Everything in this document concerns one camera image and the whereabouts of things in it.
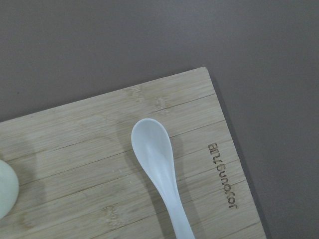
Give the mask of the white peeled lemon half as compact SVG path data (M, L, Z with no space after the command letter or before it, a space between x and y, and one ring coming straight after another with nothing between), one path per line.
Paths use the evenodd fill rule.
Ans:
M18 177L12 167L0 161L0 218L5 217L16 203L19 194Z

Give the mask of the white plastic spoon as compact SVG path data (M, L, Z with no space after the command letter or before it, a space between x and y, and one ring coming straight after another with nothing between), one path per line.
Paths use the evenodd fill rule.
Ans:
M155 119L138 121L132 129L131 144L166 206L175 237L195 238L178 192L172 146L164 126Z

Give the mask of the bamboo cutting board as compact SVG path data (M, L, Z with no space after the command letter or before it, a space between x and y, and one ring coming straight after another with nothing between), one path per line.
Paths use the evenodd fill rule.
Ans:
M0 124L0 158L19 196L3 239L172 239L165 205L137 161L131 131L159 121L198 239L265 232L206 68L131 86Z

